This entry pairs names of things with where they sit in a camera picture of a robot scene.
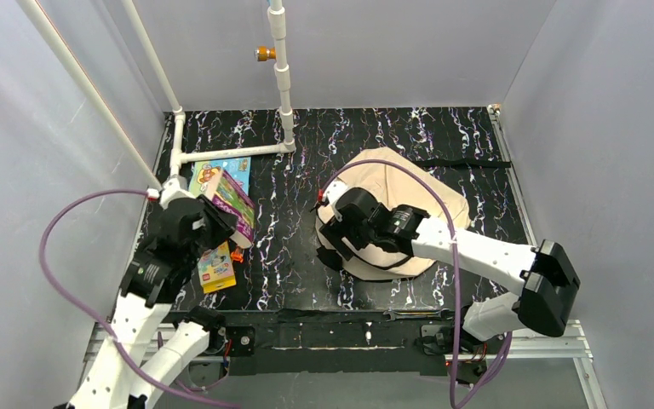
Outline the purple treehouse book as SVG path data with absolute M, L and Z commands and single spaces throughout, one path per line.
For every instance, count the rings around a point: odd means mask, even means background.
M 220 170 L 209 181 L 204 196 L 217 208 L 236 217 L 231 240 L 243 249 L 249 249 L 255 241 L 255 204 L 237 182 Z

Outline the beige student backpack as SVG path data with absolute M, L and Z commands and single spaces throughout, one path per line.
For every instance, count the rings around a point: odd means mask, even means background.
M 321 228 L 334 216 L 327 204 L 327 193 L 341 192 L 346 187 L 367 190 L 389 210 L 397 205 L 411 205 L 443 222 L 450 217 L 456 228 L 470 224 L 468 202 L 461 194 L 390 148 L 364 150 L 349 165 L 348 169 L 337 171 L 320 194 L 315 228 Z M 317 235 L 321 244 L 317 258 L 325 266 L 335 271 L 344 269 L 366 281 L 414 278 L 435 264 L 431 259 L 387 253 L 374 245 L 346 260 L 322 233 Z

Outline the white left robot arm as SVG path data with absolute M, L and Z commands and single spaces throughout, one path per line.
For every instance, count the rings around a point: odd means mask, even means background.
M 151 358 L 145 354 L 182 287 L 196 271 L 199 258 L 235 233 L 236 216 L 203 195 L 171 200 L 156 228 L 137 245 L 118 287 L 112 318 L 106 321 L 55 278 L 46 260 L 49 235 L 57 222 L 78 205 L 100 196 L 87 195 L 61 210 L 46 227 L 38 250 L 47 281 L 106 332 L 89 372 L 63 407 L 152 408 L 163 393 L 168 393 L 227 408 L 224 401 L 171 386 L 188 364 L 209 348 L 211 336 L 225 327 L 222 314 L 193 308 L 166 344 Z

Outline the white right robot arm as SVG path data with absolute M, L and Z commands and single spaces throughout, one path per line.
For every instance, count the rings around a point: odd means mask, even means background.
M 554 241 L 518 245 L 452 228 L 408 204 L 390 209 L 359 187 L 330 187 L 317 205 L 316 229 L 320 261 L 362 280 L 421 274 L 445 262 L 500 285 L 504 294 L 456 309 L 456 326 L 475 341 L 523 328 L 563 336 L 581 285 Z

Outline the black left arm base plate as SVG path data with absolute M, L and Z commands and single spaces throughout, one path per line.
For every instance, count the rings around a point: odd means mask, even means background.
M 226 357 L 246 357 L 255 352 L 255 328 L 252 326 L 223 326 L 219 328 L 210 347 Z

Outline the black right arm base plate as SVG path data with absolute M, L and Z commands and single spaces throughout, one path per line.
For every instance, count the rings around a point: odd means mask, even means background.
M 424 354 L 444 355 L 452 354 L 454 326 L 448 322 L 428 322 L 419 326 L 418 337 L 414 345 Z M 495 336 L 487 341 L 480 341 L 465 330 L 460 330 L 459 352 L 479 357 L 482 354 L 496 354 L 502 346 L 502 340 Z

